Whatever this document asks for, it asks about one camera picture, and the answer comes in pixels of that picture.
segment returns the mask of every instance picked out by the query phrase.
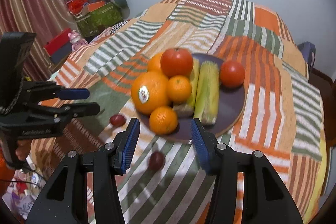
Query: silver bolt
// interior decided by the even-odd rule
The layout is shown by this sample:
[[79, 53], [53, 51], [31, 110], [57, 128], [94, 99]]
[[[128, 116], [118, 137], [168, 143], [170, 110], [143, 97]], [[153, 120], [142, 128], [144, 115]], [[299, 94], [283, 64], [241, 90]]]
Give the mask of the silver bolt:
[[255, 155], [257, 158], [261, 158], [261, 157], [263, 157], [264, 154], [263, 154], [263, 152], [257, 150], [257, 151], [254, 152], [254, 155]]
[[77, 152], [75, 150], [71, 150], [70, 152], [68, 152], [68, 157], [69, 158], [73, 158], [76, 155], [77, 155]]
[[113, 144], [113, 143], [107, 143], [106, 145], [104, 145], [104, 148], [105, 148], [106, 150], [111, 150], [113, 147], [114, 147], [114, 144]]
[[219, 150], [225, 150], [226, 149], [226, 144], [225, 143], [218, 143], [217, 144], [217, 148]]

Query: pink figurine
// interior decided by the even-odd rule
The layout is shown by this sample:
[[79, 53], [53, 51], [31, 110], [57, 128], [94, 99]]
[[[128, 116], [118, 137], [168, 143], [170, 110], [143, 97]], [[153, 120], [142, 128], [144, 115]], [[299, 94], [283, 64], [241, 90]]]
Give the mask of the pink figurine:
[[70, 42], [72, 44], [72, 51], [76, 51], [81, 45], [87, 45], [88, 43], [81, 35], [76, 31], [73, 30], [72, 32], [68, 33], [70, 38]]

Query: green corn husk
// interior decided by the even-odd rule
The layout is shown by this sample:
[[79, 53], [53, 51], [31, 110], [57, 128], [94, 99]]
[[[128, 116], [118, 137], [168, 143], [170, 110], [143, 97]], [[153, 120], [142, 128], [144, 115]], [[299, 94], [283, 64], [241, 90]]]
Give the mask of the green corn husk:
[[199, 70], [194, 118], [199, 118], [202, 125], [216, 123], [219, 105], [219, 70], [211, 61], [202, 63]]
[[190, 117], [194, 114], [198, 77], [200, 73], [200, 62], [196, 58], [194, 58], [193, 61], [194, 67], [189, 77], [192, 93], [185, 103], [173, 106], [173, 110], [175, 110], [179, 118]]

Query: green storage box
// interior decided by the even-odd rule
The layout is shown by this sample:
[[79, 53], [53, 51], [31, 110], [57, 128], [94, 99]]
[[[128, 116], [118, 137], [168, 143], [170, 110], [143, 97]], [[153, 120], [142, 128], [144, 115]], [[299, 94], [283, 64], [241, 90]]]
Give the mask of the green storage box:
[[77, 25], [83, 37], [101, 34], [106, 28], [122, 21], [119, 8], [109, 2], [78, 19]]

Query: striped blanket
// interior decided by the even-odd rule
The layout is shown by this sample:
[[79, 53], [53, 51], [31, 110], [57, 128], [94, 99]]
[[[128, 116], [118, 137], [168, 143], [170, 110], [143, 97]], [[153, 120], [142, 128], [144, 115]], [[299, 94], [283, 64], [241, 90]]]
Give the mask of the striped blanket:
[[[113, 140], [126, 125], [113, 129], [109, 117], [118, 112], [127, 120], [139, 117], [130, 98], [132, 82], [152, 56], [171, 47], [244, 65], [244, 113], [218, 140], [240, 152], [263, 151], [307, 223], [317, 210], [326, 169], [320, 92], [308, 84], [307, 64], [279, 15], [245, 0], [163, 0], [115, 33], [73, 52], [57, 83], [88, 88], [87, 101], [98, 102], [103, 111], [74, 119], [63, 137], [34, 141], [36, 164], [50, 175], [69, 150], [89, 152]], [[157, 173], [147, 169], [154, 150], [166, 156]], [[235, 223], [240, 223], [243, 204], [243, 176], [238, 179]], [[203, 223], [214, 177], [200, 169], [192, 145], [168, 142], [141, 123], [131, 169], [117, 184], [126, 223]], [[87, 192], [89, 220], [94, 221], [91, 176]]]

